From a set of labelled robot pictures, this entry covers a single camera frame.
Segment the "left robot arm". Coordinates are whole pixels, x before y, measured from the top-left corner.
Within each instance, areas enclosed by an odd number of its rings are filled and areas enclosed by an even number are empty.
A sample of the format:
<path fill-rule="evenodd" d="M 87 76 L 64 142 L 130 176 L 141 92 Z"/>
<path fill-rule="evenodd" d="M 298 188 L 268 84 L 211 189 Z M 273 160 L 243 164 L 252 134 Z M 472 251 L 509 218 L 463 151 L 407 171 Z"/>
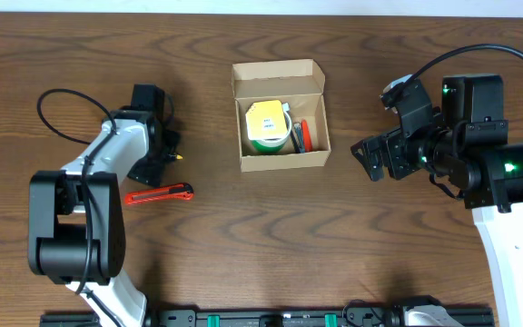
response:
<path fill-rule="evenodd" d="M 104 115 L 76 159 L 31 178 L 28 263 L 82 297 L 102 326 L 156 326 L 158 313 L 123 268 L 120 186 L 125 178 L 160 185 L 180 139 L 168 127 L 173 100 L 154 84 L 136 84 L 130 104 Z"/>

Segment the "brown cardboard box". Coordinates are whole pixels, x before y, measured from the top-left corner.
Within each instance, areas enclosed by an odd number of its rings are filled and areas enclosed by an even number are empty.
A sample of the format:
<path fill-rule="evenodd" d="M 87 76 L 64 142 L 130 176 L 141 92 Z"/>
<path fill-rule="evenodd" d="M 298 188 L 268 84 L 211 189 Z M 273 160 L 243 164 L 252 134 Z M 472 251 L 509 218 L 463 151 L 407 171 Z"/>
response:
<path fill-rule="evenodd" d="M 324 86 L 325 74 L 312 59 L 232 66 L 242 172 L 326 164 Z"/>

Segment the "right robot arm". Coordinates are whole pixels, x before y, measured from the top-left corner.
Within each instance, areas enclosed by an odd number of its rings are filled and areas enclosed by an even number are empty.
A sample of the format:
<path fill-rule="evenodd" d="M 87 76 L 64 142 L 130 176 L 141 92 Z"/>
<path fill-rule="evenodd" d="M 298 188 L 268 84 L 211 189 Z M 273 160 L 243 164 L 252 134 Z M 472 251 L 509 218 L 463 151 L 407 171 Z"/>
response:
<path fill-rule="evenodd" d="M 498 321 L 523 326 L 523 144 L 508 142 L 502 78 L 456 74 L 442 80 L 432 105 L 420 80 L 400 78 L 394 129 L 351 147 L 373 182 L 401 180 L 419 170 L 448 178 L 471 210 L 488 258 Z"/>

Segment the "green tape roll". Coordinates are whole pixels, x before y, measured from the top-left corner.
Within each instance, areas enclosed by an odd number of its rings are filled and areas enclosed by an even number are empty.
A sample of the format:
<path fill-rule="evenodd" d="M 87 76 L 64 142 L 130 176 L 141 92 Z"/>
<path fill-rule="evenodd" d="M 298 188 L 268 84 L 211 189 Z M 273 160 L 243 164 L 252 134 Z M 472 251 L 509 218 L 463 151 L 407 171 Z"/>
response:
<path fill-rule="evenodd" d="M 253 148 L 262 154 L 276 154 L 278 153 L 290 139 L 292 131 L 292 120 L 289 114 L 285 114 L 285 121 L 287 132 L 282 138 L 267 139 L 267 140 L 251 140 Z"/>

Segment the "red stapler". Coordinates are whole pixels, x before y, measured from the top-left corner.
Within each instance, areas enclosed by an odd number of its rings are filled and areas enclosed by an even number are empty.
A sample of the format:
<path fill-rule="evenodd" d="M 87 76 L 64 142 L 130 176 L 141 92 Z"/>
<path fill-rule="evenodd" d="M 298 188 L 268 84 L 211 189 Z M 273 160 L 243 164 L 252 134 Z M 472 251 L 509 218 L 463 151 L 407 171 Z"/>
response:
<path fill-rule="evenodd" d="M 294 151 L 297 154 L 304 154 L 313 151 L 310 128 L 305 119 L 293 124 L 291 139 L 294 145 Z"/>

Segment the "red utility knife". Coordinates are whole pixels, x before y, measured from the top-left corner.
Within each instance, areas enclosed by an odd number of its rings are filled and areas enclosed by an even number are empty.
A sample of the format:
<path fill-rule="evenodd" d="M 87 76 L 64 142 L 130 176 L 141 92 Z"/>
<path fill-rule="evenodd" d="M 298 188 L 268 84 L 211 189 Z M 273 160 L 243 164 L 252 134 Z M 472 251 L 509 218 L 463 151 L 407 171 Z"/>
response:
<path fill-rule="evenodd" d="M 190 184 L 177 183 L 150 190 L 128 193 L 124 197 L 124 203 L 132 205 L 172 199 L 189 201 L 193 197 L 194 190 Z"/>

